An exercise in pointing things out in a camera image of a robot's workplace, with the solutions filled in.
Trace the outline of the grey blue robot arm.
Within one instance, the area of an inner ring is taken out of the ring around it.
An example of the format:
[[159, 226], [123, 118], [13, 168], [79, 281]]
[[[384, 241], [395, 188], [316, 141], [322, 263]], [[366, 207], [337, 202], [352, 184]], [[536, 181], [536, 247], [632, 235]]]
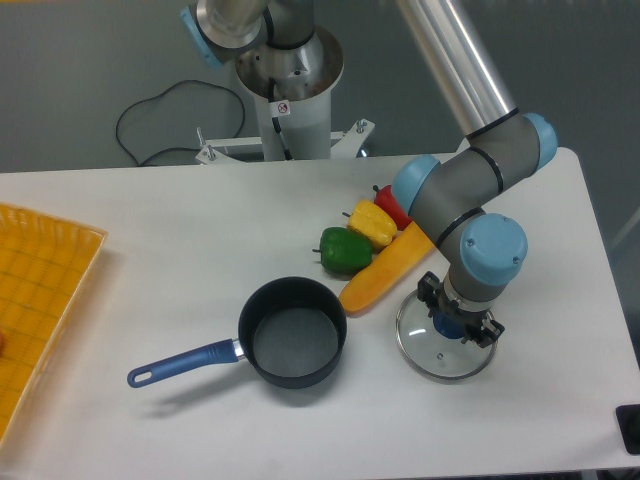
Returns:
[[[468, 141], [447, 162], [410, 161], [392, 183], [402, 211], [449, 263], [443, 279], [421, 280], [418, 296], [437, 324], [487, 347], [503, 332], [491, 306], [519, 272], [527, 241], [517, 222], [484, 206], [544, 167], [557, 136], [543, 117], [519, 111], [456, 2], [402, 1], [399, 9]], [[201, 57], [213, 67], [233, 63], [257, 97], [266, 159], [328, 157], [328, 116], [301, 106], [330, 90], [343, 62], [312, 2], [199, 1], [180, 17]]]

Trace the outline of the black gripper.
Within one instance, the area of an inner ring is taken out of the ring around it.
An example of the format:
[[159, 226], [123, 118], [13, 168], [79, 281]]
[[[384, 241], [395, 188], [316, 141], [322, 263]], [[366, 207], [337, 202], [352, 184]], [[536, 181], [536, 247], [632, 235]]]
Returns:
[[493, 345], [504, 332], [504, 326], [489, 318], [492, 305], [461, 296], [449, 279], [439, 284], [439, 278], [428, 271], [417, 283], [417, 299], [433, 317], [436, 330], [442, 335], [463, 335], [463, 343], [472, 342], [479, 348]]

